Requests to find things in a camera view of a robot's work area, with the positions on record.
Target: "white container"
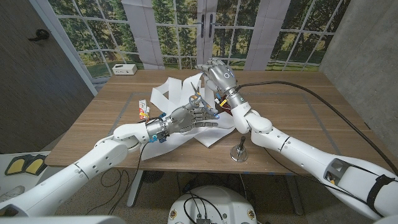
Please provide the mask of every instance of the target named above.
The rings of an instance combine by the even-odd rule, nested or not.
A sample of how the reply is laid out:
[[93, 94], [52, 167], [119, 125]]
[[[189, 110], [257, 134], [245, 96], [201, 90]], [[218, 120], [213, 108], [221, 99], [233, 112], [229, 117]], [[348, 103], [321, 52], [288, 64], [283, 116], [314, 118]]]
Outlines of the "white container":
[[136, 64], [116, 64], [112, 68], [115, 75], [133, 75], [137, 71]]

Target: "metal robotic hand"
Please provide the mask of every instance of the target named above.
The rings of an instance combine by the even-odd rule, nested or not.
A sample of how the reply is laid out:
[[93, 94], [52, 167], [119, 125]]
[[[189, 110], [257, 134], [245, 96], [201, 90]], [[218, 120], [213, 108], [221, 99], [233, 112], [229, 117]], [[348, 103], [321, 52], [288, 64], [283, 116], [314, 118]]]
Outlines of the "metal robotic hand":
[[193, 85], [195, 95], [189, 97], [189, 103], [175, 109], [164, 121], [147, 124], [147, 132], [152, 141], [158, 139], [164, 142], [166, 137], [172, 133], [183, 133], [193, 128], [215, 127], [218, 123], [205, 122], [209, 119], [220, 118], [218, 111], [201, 97], [198, 89]]
[[236, 87], [235, 74], [232, 68], [219, 59], [211, 59], [206, 64], [196, 65], [195, 68], [206, 74], [205, 82], [213, 91], [225, 93]]

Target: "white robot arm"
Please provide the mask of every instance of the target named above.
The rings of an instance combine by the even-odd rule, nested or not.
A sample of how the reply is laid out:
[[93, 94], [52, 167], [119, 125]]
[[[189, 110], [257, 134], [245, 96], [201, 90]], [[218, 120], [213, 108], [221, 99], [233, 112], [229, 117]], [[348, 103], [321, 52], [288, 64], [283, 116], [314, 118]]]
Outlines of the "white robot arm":
[[213, 59], [197, 68], [204, 71], [213, 91], [226, 96], [236, 129], [242, 134], [251, 131], [254, 144], [281, 153], [366, 217], [378, 220], [398, 214], [398, 176], [368, 161], [323, 152], [279, 131], [251, 109], [236, 90], [232, 69], [222, 61]]
[[99, 140], [82, 158], [62, 169], [33, 189], [0, 203], [0, 213], [9, 211], [16, 216], [42, 217], [53, 215], [66, 199], [99, 173], [122, 162], [128, 153], [141, 145], [159, 140], [172, 133], [189, 131], [195, 127], [217, 126], [205, 122], [218, 119], [217, 110], [210, 108], [199, 92], [190, 97], [189, 104], [177, 108], [164, 120], [150, 123], [124, 124], [113, 135]]

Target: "metal stand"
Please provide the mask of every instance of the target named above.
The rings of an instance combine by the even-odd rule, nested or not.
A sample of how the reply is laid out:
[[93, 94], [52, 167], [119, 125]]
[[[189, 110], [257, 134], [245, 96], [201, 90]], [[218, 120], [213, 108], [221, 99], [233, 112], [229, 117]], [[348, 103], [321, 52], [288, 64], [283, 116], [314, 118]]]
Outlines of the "metal stand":
[[303, 210], [303, 205], [301, 203], [300, 195], [299, 195], [299, 190], [297, 188], [296, 180], [294, 176], [291, 175], [286, 175], [285, 176], [286, 182], [287, 182], [287, 188], [289, 189], [290, 192], [290, 197], [292, 198], [292, 203], [294, 207], [294, 212], [297, 215], [303, 215], [304, 210]]
[[136, 203], [137, 196], [139, 193], [139, 188], [141, 186], [141, 178], [143, 172], [144, 172], [143, 170], [138, 170], [136, 178], [134, 178], [134, 181], [131, 184], [129, 198], [127, 199], [128, 207], [133, 207], [134, 204]]

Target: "table surface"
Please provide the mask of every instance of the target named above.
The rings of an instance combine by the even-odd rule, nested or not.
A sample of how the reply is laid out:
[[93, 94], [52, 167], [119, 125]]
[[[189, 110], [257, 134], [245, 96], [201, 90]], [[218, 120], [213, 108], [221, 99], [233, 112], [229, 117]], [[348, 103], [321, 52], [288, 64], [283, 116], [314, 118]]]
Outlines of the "table surface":
[[[115, 128], [139, 121], [138, 101], [146, 99], [150, 115], [161, 114], [152, 103], [153, 87], [163, 84], [168, 77], [184, 80], [196, 74], [195, 70], [139, 70], [133, 76], [112, 76], [67, 131], [45, 162], [49, 166], [68, 166], [90, 151], [95, 143], [111, 134]], [[252, 72], [236, 71], [239, 84], [282, 80], [305, 86], [319, 94], [366, 136], [398, 166], [394, 157], [365, 125], [357, 112], [320, 72]], [[279, 130], [300, 139], [322, 151], [356, 157], [373, 162], [390, 170], [379, 154], [340, 117], [307, 92], [286, 85], [250, 86], [240, 90], [252, 109], [272, 121]], [[239, 144], [242, 134], [234, 130], [209, 148], [191, 139], [172, 152], [141, 161], [142, 170], [232, 172], [252, 174], [288, 174], [267, 152], [250, 141], [245, 142], [249, 157], [245, 162], [235, 162], [230, 149]], [[306, 171], [272, 151], [277, 160], [299, 174]], [[137, 167], [138, 151], [129, 154], [116, 167]]]

